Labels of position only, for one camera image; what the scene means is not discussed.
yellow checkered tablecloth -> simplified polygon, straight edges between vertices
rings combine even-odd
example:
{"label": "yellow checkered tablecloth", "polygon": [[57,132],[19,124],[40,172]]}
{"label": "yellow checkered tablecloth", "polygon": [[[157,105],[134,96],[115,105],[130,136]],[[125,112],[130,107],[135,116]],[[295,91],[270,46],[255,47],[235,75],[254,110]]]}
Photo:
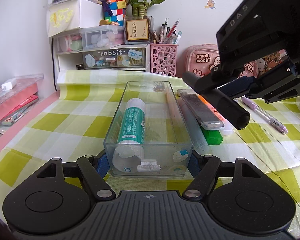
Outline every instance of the yellow checkered tablecloth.
{"label": "yellow checkered tablecloth", "polygon": [[[53,157],[71,162],[83,155],[103,150],[103,140],[121,99],[127,81],[169,81],[176,92],[187,86],[181,79],[151,73],[115,70],[61,71],[60,98],[31,120],[0,152],[0,218],[6,195]],[[279,133],[248,109],[251,122],[244,130],[227,137],[221,145],[209,147],[210,154],[222,161],[244,157],[266,172],[296,201],[297,213],[289,229],[300,236],[300,97],[265,104],[255,102],[284,123],[288,135]],[[189,172],[183,178],[105,180],[116,193],[120,190],[179,190],[192,181]],[[78,185],[78,179],[66,179]],[[223,178],[217,186],[230,182]]]}

metal screw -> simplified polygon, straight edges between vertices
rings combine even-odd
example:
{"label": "metal screw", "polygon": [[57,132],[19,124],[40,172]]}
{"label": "metal screw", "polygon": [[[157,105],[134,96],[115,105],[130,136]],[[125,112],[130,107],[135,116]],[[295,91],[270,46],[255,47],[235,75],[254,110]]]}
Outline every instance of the metal screw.
{"label": "metal screw", "polygon": [[222,52],[226,52],[226,51],[228,51],[228,47],[227,46],[224,46],[221,50],[222,50]]}
{"label": "metal screw", "polygon": [[102,189],[102,190],[99,190],[97,192],[97,195],[99,197],[103,197],[103,198],[109,198],[112,196],[112,191],[111,190],[108,190],[108,189]]}
{"label": "metal screw", "polygon": [[199,190],[196,190],[196,189],[190,189],[190,190],[187,190],[185,192],[185,195],[187,197],[192,197],[192,198],[197,198],[201,195],[200,191]]}

purple pen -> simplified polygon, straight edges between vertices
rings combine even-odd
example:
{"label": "purple pen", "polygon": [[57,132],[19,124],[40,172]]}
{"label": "purple pen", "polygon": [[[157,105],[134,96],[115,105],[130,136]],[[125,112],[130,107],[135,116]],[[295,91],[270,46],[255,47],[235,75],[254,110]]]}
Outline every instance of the purple pen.
{"label": "purple pen", "polygon": [[272,124],[277,130],[280,132],[287,134],[288,130],[287,128],[280,123],[277,119],[275,119],[272,115],[268,114],[265,110],[263,110],[261,107],[259,107],[256,103],[254,103],[252,100],[242,97],[242,102],[249,106],[253,111],[255,111],[258,115],[263,117],[265,120],[269,122],[269,124]]}

transparent plastic box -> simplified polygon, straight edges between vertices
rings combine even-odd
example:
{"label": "transparent plastic box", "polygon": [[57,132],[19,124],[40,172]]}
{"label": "transparent plastic box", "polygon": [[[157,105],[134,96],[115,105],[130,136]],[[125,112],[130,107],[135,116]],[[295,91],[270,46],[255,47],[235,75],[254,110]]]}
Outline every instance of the transparent plastic box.
{"label": "transparent plastic box", "polygon": [[124,47],[82,53],[85,69],[146,68],[146,47]]}
{"label": "transparent plastic box", "polygon": [[123,27],[103,25],[80,30],[83,50],[109,49],[124,44]]}
{"label": "transparent plastic box", "polygon": [[53,38],[57,40],[58,53],[73,53],[82,50],[82,37],[79,30],[62,32]]}
{"label": "transparent plastic box", "polygon": [[[145,142],[137,144],[143,147],[144,159],[137,156],[120,159],[124,167],[125,163],[132,163],[133,168],[121,171],[114,166],[116,158],[115,149],[118,146],[133,146],[136,144],[119,144],[118,136],[126,104],[131,98],[140,98],[146,105],[145,112]],[[129,177],[174,177],[184,176],[193,142],[187,131],[185,121],[180,112],[176,97],[170,82],[135,81],[127,82],[117,111],[111,122],[110,128],[104,140],[104,148],[113,176]],[[148,171],[141,171],[148,165]]]}

black cable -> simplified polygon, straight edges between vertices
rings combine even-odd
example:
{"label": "black cable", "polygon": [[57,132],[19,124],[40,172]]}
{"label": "black cable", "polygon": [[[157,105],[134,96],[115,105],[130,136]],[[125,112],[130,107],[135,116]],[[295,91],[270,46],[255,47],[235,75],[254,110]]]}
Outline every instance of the black cable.
{"label": "black cable", "polygon": [[54,57],[53,57],[53,38],[51,39],[51,57],[52,57],[52,67],[53,67],[53,85],[54,89],[57,92],[57,86],[56,86],[56,74],[55,74],[55,65],[54,65]]}
{"label": "black cable", "polygon": [[54,72],[54,58],[53,58],[53,38],[51,39],[51,56],[52,56],[52,66],[53,66],[53,85],[54,89],[57,91],[57,86],[56,86],[56,74]]}

